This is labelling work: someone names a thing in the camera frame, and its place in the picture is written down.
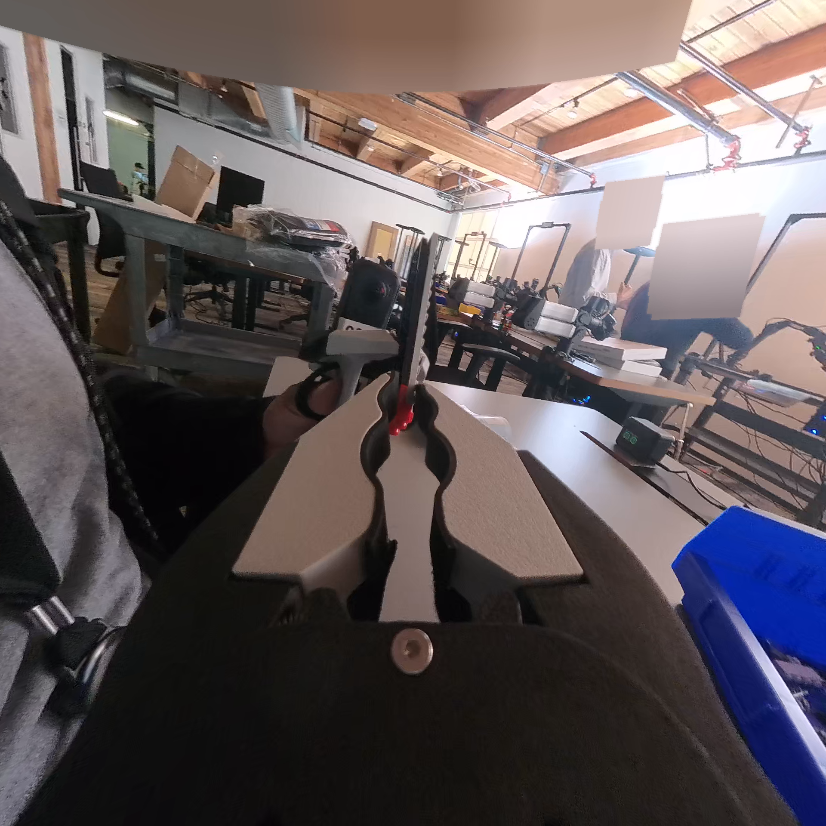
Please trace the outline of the wooden wall post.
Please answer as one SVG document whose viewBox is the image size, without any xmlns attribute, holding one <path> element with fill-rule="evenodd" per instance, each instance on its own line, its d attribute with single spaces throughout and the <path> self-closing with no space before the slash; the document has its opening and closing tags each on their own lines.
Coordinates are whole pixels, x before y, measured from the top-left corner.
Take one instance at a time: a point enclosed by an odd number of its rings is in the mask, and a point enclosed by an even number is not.
<svg viewBox="0 0 826 826">
<path fill-rule="evenodd" d="M 46 203 L 59 205 L 60 171 L 56 152 L 54 108 L 47 76 L 46 40 L 24 32 L 25 79 L 33 104 L 36 165 Z"/>
</svg>

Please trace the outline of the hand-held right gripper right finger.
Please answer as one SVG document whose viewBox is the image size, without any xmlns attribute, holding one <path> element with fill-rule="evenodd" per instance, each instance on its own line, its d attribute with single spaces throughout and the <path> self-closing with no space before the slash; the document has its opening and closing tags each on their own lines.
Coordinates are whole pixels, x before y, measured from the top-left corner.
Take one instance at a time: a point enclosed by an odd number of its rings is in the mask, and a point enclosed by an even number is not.
<svg viewBox="0 0 826 826">
<path fill-rule="evenodd" d="M 511 422 L 476 414 L 435 385 L 418 386 L 426 468 L 436 478 L 431 522 L 435 608 L 471 622 L 503 594 L 585 583 L 520 453 Z"/>
</svg>

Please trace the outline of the grey metal workbench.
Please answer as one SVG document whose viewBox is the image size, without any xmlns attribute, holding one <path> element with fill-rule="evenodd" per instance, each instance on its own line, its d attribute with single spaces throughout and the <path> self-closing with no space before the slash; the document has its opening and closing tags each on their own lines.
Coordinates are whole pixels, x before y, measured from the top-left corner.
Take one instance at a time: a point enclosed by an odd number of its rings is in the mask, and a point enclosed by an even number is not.
<svg viewBox="0 0 826 826">
<path fill-rule="evenodd" d="M 276 357 L 298 354 L 300 350 L 298 340 L 292 335 L 260 335 L 186 320 L 183 309 L 186 252 L 215 259 L 222 271 L 240 279 L 310 280 L 312 298 L 307 335 L 329 331 L 334 284 L 332 269 L 321 259 L 288 248 L 259 245 L 236 234 L 179 220 L 162 213 L 161 207 L 147 210 L 126 201 L 72 189 L 59 189 L 59 196 L 109 216 L 124 230 L 130 264 L 129 357 L 142 368 L 266 380 Z M 144 239 L 167 248 L 167 317 L 154 329 L 147 327 L 144 315 Z"/>
</svg>

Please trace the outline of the dark monitor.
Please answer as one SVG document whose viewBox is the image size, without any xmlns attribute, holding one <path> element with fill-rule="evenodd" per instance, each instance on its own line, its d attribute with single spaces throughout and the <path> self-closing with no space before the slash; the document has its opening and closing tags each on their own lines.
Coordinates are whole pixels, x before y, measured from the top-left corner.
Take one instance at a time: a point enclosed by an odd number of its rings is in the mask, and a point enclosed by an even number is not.
<svg viewBox="0 0 826 826">
<path fill-rule="evenodd" d="M 260 205 L 266 180 L 222 165 L 217 196 L 215 196 L 215 222 L 231 226 L 234 207 Z"/>
</svg>

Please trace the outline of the pile of toy bricks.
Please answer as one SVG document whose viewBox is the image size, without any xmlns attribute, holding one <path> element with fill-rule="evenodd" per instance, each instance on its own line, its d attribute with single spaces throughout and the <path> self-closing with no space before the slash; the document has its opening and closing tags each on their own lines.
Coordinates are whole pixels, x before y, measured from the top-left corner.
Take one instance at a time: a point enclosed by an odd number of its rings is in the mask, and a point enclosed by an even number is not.
<svg viewBox="0 0 826 826">
<path fill-rule="evenodd" d="M 764 651 L 810 729 L 821 744 L 826 744 L 826 667 L 821 663 L 803 661 L 770 642 Z"/>
</svg>

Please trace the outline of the long black brick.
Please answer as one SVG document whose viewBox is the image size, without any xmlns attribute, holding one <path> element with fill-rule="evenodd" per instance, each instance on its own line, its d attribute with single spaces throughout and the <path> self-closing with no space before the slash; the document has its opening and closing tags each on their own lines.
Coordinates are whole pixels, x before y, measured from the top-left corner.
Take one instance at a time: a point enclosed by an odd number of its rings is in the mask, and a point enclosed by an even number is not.
<svg viewBox="0 0 826 826">
<path fill-rule="evenodd" d="M 409 386 L 419 342 L 419 309 L 423 301 L 428 242 L 421 238 L 406 280 L 406 296 L 398 327 L 398 385 Z"/>
</svg>

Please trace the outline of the black box device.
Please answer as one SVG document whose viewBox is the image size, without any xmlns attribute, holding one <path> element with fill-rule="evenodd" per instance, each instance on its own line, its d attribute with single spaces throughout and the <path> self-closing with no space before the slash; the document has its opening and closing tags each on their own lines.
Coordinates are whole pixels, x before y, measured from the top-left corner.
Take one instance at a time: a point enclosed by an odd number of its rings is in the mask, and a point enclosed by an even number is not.
<svg viewBox="0 0 826 826">
<path fill-rule="evenodd" d="M 673 433 L 643 417 L 626 417 L 614 439 L 614 450 L 645 468 L 661 463 L 673 447 Z"/>
</svg>

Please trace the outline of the white flat box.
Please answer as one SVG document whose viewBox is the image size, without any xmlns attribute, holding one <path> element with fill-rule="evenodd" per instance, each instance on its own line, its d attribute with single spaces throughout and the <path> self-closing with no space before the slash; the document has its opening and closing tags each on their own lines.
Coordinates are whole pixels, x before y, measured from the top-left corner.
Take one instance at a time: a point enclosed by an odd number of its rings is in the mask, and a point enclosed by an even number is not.
<svg viewBox="0 0 826 826">
<path fill-rule="evenodd" d="M 663 375 L 667 348 L 624 342 L 617 337 L 607 337 L 604 342 L 583 337 L 572 348 L 572 357 L 628 377 L 656 378 Z"/>
</svg>

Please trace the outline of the leaning cardboard sheet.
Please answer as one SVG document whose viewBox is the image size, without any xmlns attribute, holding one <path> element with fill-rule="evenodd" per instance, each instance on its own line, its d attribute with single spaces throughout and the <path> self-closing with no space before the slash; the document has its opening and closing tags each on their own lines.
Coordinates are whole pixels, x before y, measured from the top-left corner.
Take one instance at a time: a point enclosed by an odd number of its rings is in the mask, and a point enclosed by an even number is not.
<svg viewBox="0 0 826 826">
<path fill-rule="evenodd" d="M 144 239 L 144 264 L 146 264 L 146 320 L 153 306 L 165 292 L 167 282 L 167 248 L 159 242 Z M 130 352 L 130 264 L 129 257 L 110 292 L 110 298 L 96 322 L 91 342 L 116 354 Z"/>
</svg>

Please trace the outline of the blue plastic bin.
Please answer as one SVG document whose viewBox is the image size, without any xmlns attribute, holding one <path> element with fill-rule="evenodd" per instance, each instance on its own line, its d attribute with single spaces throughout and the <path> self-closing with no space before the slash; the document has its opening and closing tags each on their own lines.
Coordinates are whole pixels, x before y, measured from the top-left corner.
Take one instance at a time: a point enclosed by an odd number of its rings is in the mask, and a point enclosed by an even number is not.
<svg viewBox="0 0 826 826">
<path fill-rule="evenodd" d="M 826 744 L 764 644 L 826 666 L 826 536 L 728 506 L 681 551 L 683 608 L 754 758 L 800 823 L 826 823 Z"/>
</svg>

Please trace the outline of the person's left hand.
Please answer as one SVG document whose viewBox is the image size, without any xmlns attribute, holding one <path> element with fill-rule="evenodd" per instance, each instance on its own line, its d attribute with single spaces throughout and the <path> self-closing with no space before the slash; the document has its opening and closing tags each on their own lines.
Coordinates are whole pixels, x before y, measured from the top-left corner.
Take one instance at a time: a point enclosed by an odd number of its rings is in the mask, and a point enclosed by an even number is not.
<svg viewBox="0 0 826 826">
<path fill-rule="evenodd" d="M 336 408 L 342 380 L 307 378 L 287 386 L 263 414 L 263 458 L 271 458 Z"/>
</svg>

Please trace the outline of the grey desk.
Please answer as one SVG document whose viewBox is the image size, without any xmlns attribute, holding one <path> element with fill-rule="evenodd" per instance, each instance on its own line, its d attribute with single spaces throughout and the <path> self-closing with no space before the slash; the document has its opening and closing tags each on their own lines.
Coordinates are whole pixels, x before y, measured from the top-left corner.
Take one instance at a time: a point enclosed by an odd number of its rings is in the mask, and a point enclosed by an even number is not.
<svg viewBox="0 0 826 826">
<path fill-rule="evenodd" d="M 438 383 L 435 386 L 476 414 L 506 417 L 511 443 L 531 470 L 538 466 L 541 480 L 561 483 L 562 491 L 573 495 L 573 504 L 594 513 L 592 522 L 604 522 L 647 569 L 667 603 L 667 613 L 675 615 L 683 588 L 672 563 L 703 525 L 585 438 L 603 434 L 612 441 L 617 423 L 589 408 Z M 378 470 L 378 480 L 384 491 L 388 540 L 398 542 L 398 548 L 378 618 L 409 625 L 436 622 L 428 542 L 436 478 L 423 463 L 421 433 L 404 430 L 388 443 L 388 458 Z"/>
</svg>

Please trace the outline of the person's left forearm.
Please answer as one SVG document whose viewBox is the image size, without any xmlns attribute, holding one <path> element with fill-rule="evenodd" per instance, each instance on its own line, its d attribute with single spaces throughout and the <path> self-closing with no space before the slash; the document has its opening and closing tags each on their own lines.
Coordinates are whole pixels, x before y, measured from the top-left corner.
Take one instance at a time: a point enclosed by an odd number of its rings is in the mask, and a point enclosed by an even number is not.
<svg viewBox="0 0 826 826">
<path fill-rule="evenodd" d="M 199 395 L 137 370 L 103 377 L 110 428 L 159 534 L 171 556 L 266 458 L 263 417 L 271 397 Z"/>
</svg>

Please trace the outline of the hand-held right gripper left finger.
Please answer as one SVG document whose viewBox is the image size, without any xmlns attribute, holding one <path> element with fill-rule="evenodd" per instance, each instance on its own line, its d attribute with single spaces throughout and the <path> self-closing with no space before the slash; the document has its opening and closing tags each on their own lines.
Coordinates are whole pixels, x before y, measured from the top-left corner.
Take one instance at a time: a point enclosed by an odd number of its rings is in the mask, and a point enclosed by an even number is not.
<svg viewBox="0 0 826 826">
<path fill-rule="evenodd" d="M 381 375 L 298 439 L 234 579 L 278 580 L 304 596 L 332 589 L 355 620 L 378 620 L 395 558 L 378 480 L 395 390 L 395 378 Z"/>
</svg>

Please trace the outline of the black metal rack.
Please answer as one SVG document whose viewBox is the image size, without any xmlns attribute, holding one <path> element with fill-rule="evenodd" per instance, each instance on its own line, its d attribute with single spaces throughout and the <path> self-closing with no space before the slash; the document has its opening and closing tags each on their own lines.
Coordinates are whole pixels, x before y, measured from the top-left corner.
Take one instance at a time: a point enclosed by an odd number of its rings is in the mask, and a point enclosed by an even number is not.
<svg viewBox="0 0 826 826">
<path fill-rule="evenodd" d="M 794 320 L 764 325 L 751 345 L 728 357 L 719 348 L 713 359 L 708 345 L 704 354 L 689 352 L 681 359 L 679 385 L 687 385 L 695 372 L 718 380 L 713 405 L 687 430 L 687 453 L 704 463 L 722 461 L 722 475 L 731 480 L 791 513 L 796 522 L 824 529 L 824 395 L 742 370 L 756 345 L 782 331 L 805 335 L 810 357 L 824 368 L 824 327 Z"/>
</svg>

